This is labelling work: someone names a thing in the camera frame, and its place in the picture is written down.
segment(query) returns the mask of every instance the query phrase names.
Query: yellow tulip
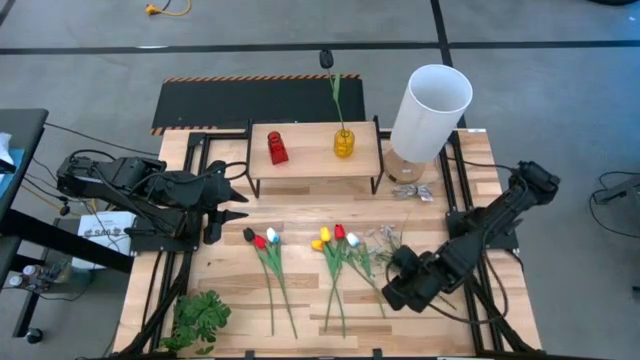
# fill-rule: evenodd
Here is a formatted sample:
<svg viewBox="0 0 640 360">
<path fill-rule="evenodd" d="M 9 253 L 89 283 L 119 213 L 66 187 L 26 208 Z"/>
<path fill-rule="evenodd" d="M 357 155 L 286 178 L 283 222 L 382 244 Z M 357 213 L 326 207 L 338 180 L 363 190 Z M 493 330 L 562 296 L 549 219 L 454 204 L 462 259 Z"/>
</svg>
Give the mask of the yellow tulip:
<svg viewBox="0 0 640 360">
<path fill-rule="evenodd" d="M 322 247 L 323 247 L 323 246 L 324 246 L 324 245 L 322 244 L 322 240 L 313 240 L 313 241 L 311 242 L 311 247 L 312 247 L 314 250 L 322 251 Z"/>
<path fill-rule="evenodd" d="M 322 240 L 324 242 L 331 241 L 331 232 L 329 231 L 328 227 L 323 226 L 320 229 L 320 240 Z"/>
</svg>

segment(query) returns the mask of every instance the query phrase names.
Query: white lampshade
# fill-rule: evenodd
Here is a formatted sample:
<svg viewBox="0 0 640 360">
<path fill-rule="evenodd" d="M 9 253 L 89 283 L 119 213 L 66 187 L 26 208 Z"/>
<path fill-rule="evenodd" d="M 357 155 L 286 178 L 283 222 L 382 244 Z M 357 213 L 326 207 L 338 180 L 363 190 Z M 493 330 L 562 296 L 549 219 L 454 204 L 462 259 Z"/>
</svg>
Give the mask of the white lampshade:
<svg viewBox="0 0 640 360">
<path fill-rule="evenodd" d="M 391 132 L 393 150 L 423 163 L 438 155 L 473 98 L 469 80 L 445 65 L 425 65 L 409 78 Z"/>
</svg>

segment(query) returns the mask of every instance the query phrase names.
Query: yellow cable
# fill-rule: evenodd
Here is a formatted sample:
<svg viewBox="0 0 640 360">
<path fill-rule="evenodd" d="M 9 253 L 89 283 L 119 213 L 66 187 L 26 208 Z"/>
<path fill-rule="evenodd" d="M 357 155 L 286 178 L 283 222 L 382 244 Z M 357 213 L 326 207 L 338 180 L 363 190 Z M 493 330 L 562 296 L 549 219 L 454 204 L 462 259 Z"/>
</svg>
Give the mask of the yellow cable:
<svg viewBox="0 0 640 360">
<path fill-rule="evenodd" d="M 62 209 L 62 206 L 58 206 L 58 205 L 52 203 L 51 201 L 47 200 L 45 197 L 43 197 L 42 195 L 40 195 L 40 194 L 36 193 L 35 191 L 29 189 L 28 187 L 26 187 L 24 185 L 20 185 L 20 187 L 25 189 L 25 190 L 27 190 L 28 192 L 30 192 L 33 196 L 37 197 L 38 199 L 46 202 L 47 204 L 53 206 L 56 209 L 58 209 L 58 211 L 60 211 L 60 209 Z M 71 215 L 75 215 L 75 216 L 82 216 L 82 214 L 78 214 L 78 213 L 75 213 L 73 211 L 71 211 L 70 214 Z"/>
<path fill-rule="evenodd" d="M 156 7 L 153 4 L 148 4 L 146 9 L 144 9 L 144 12 L 146 12 L 147 15 L 164 14 L 164 15 L 168 15 L 168 16 L 182 16 L 182 15 L 186 15 L 187 13 L 189 13 L 189 11 L 191 11 L 191 0 L 187 0 L 187 8 L 184 9 L 184 11 L 181 11 L 181 12 L 178 12 L 178 13 L 162 10 L 162 9 Z"/>
</svg>

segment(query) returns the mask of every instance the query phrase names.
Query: green plant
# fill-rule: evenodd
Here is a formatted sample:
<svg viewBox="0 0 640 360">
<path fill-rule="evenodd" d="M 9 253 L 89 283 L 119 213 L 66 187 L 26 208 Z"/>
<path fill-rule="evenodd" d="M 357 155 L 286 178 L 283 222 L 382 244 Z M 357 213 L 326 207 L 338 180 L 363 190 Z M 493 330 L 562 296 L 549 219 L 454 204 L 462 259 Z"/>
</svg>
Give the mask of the green plant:
<svg viewBox="0 0 640 360">
<path fill-rule="evenodd" d="M 173 309 L 175 327 L 171 337 L 160 340 L 160 345 L 171 351 L 178 351 L 206 341 L 216 341 L 216 330 L 227 325 L 231 309 L 220 300 L 213 290 L 188 298 L 181 296 Z M 198 355 L 206 355 L 213 350 L 213 345 L 196 350 Z"/>
</svg>

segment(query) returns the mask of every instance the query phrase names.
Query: black desk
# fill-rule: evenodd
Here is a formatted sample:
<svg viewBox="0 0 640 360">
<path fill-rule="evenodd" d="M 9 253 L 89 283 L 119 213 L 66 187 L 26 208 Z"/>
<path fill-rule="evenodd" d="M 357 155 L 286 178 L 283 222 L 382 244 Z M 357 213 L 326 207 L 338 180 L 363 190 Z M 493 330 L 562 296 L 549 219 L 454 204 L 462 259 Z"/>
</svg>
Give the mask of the black desk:
<svg viewBox="0 0 640 360">
<path fill-rule="evenodd" d="M 44 263 L 44 257 L 35 259 L 17 253 L 22 240 L 130 273 L 133 258 L 11 209 L 29 163 L 33 159 L 40 138 L 44 133 L 44 123 L 48 114 L 49 112 L 44 109 L 0 110 L 0 132 L 12 135 L 9 147 L 24 149 L 20 167 L 16 170 L 11 183 L 0 198 L 0 279 L 4 283 L 9 271 L 21 272 L 26 265 Z M 34 294 L 27 297 L 14 331 L 14 337 L 25 336 L 37 300 L 38 296 Z"/>
</svg>

